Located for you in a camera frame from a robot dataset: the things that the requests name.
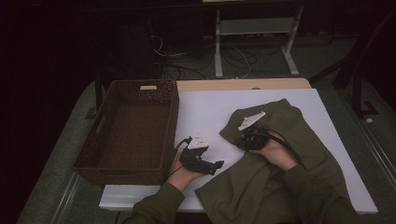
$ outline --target green sleeve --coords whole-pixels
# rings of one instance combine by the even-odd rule
[[[332,185],[314,178],[302,166],[288,170],[284,179],[303,223],[362,223],[349,199],[340,197]]]
[[[178,207],[183,202],[183,194],[173,185],[165,182],[158,192],[136,203],[132,215],[122,223],[175,223]]]

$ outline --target white table surface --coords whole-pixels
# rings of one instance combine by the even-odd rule
[[[216,172],[219,174],[243,156],[242,150],[219,135],[231,114],[239,108],[263,105],[285,98],[291,105],[301,109],[305,121],[337,159],[344,172],[347,190],[356,211],[361,214],[376,213],[377,208],[315,89],[180,91],[175,146],[181,140],[199,133],[209,144],[208,151],[202,156],[203,160],[224,161],[222,168]],[[186,198],[179,207],[179,211],[204,212],[194,190],[200,188],[212,177],[212,175],[201,177],[189,185],[183,192]],[[154,194],[158,189],[159,186],[106,185],[99,206],[116,211],[130,210],[135,203]]]

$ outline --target brown basket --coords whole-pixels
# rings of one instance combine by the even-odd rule
[[[161,185],[177,114],[175,81],[113,81],[73,170],[92,184]]]

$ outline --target hand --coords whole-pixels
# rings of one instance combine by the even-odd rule
[[[271,133],[271,135],[283,141],[282,137],[278,134]],[[298,165],[289,151],[273,139],[270,139],[267,145],[262,149],[250,150],[250,152],[264,156],[265,159],[285,172]]]
[[[180,191],[183,191],[192,182],[192,180],[204,175],[184,168],[179,161],[180,155],[181,153],[178,152],[175,157],[174,163],[171,167],[171,175],[168,177],[167,182],[175,186]]]

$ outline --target person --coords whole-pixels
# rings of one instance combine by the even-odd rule
[[[309,174],[278,142],[271,139],[261,150],[250,152],[262,155],[285,172],[285,184],[295,197],[297,213],[303,223],[362,223],[349,199],[340,197],[330,184]],[[122,223],[175,223],[177,209],[184,200],[182,191],[194,179],[203,176],[182,167],[178,157],[179,154],[171,175],[159,191],[136,203],[132,215]]]

